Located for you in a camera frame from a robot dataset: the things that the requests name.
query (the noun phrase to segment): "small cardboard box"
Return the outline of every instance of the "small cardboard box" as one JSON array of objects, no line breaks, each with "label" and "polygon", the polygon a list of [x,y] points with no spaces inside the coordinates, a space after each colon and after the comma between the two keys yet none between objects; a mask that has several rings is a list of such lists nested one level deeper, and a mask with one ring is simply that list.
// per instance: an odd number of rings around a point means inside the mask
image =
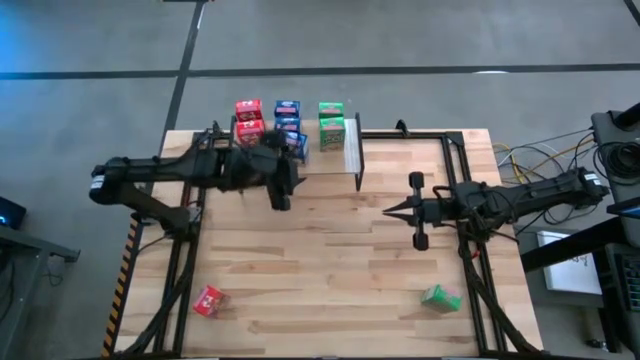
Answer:
[{"label": "small cardboard box", "polygon": [[343,117],[344,116],[344,104],[342,103],[319,103],[318,115],[320,119],[328,117]]},{"label": "small cardboard box", "polygon": [[264,121],[236,121],[236,138],[242,146],[254,146],[260,142],[264,135]]},{"label": "small cardboard box", "polygon": [[300,101],[294,100],[278,100],[273,115],[279,117],[297,117],[300,118]]},{"label": "small cardboard box", "polygon": [[344,149],[346,128],[343,117],[320,119],[320,151]]},{"label": "small cardboard box", "polygon": [[292,131],[285,133],[285,142],[294,153],[296,159],[306,164],[309,161],[309,142],[305,134],[299,134]]},{"label": "small cardboard box", "polygon": [[262,101],[253,99],[236,102],[236,117],[239,122],[262,120]]},{"label": "small cardboard box", "polygon": [[422,296],[422,305],[431,308],[441,314],[460,310],[462,297],[457,291],[436,285],[425,291]]},{"label": "small cardboard box", "polygon": [[300,118],[297,117],[277,117],[275,121],[275,130],[285,130],[300,132]]},{"label": "small cardboard box", "polygon": [[213,286],[207,285],[193,304],[193,310],[202,316],[215,317],[220,307],[227,300],[227,295]]}]

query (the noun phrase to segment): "white paper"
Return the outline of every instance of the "white paper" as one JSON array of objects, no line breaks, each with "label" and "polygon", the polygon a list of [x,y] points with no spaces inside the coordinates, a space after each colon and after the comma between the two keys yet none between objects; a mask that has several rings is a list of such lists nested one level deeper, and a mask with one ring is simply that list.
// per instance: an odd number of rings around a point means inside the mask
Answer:
[{"label": "white paper", "polygon": [[[538,245],[559,241],[569,234],[551,231],[538,232]],[[602,295],[593,255],[586,254],[544,268],[547,289]]]}]

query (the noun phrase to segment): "yellow cable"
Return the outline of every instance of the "yellow cable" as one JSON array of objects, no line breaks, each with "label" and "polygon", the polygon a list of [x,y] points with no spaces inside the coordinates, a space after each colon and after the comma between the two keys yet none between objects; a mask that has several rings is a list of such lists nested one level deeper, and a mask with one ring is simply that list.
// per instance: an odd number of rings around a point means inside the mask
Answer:
[{"label": "yellow cable", "polygon": [[[566,153],[568,153],[568,152],[570,152],[570,151],[576,150],[577,148],[580,148],[580,147],[582,147],[582,146],[584,146],[584,145],[586,145],[586,144],[588,144],[588,143],[590,143],[590,142],[593,142],[593,138],[591,138],[591,139],[589,139],[589,140],[587,140],[587,141],[582,142],[580,145],[572,146],[572,147],[570,147],[570,148],[568,148],[568,149],[566,149],[566,150],[563,150],[563,151],[561,151],[561,152],[559,152],[559,153],[557,153],[557,154],[555,154],[555,155],[550,156],[549,158],[545,159],[543,162],[541,162],[541,163],[539,163],[538,165],[536,165],[536,166],[532,167],[532,168],[531,168],[531,169],[529,169],[528,171],[525,171],[525,172],[524,172],[524,173],[522,173],[521,175],[527,175],[527,174],[530,174],[530,173],[534,172],[534,171],[535,171],[537,168],[539,168],[540,166],[542,166],[542,165],[546,164],[548,161],[551,161],[552,159],[555,159],[555,158],[557,158],[557,157],[559,157],[559,156],[561,156],[561,155],[564,155],[564,154],[566,154]],[[512,180],[512,179],[516,179],[516,178],[518,178],[518,177],[516,176],[516,177],[512,177],[512,178],[508,178],[508,179],[503,179],[503,180]]]}]

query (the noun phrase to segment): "stack of boxes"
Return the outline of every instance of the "stack of boxes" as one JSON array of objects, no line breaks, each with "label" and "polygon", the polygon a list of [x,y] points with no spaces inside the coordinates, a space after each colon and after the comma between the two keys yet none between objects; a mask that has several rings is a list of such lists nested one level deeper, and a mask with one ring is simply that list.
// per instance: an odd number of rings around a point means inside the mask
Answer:
[{"label": "stack of boxes", "polygon": [[236,137],[242,146],[255,146],[264,135],[262,101],[260,99],[236,102]]},{"label": "stack of boxes", "polygon": [[320,119],[320,151],[344,149],[346,128],[344,123],[344,105],[342,103],[322,102],[318,104]]},{"label": "stack of boxes", "polygon": [[[309,159],[307,135],[302,133],[300,121],[300,101],[278,100],[273,111],[274,129],[285,133],[286,143],[296,158],[306,163]],[[321,102],[318,104],[320,129],[320,151],[340,151],[344,149],[346,127],[344,104]],[[235,133],[241,146],[255,146],[265,133],[260,99],[236,102]]]},{"label": "stack of boxes", "polygon": [[301,133],[300,101],[276,101],[273,115],[276,119],[275,130],[284,131],[285,141],[291,152],[306,164],[309,160],[309,142],[307,135]]}]

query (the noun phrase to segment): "blue box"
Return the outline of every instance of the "blue box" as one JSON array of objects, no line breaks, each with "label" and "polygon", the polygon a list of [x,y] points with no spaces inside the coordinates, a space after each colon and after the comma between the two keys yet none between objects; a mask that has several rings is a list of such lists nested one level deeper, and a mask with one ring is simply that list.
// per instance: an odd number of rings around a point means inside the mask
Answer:
[{"label": "blue box", "polygon": [[277,117],[275,121],[275,130],[285,130],[300,132],[300,118],[298,117]]},{"label": "blue box", "polygon": [[278,100],[273,115],[278,117],[297,117],[300,118],[300,101]]},{"label": "blue box", "polygon": [[285,142],[293,152],[297,159],[302,160],[303,164],[309,161],[309,138],[305,134],[285,131]]}]

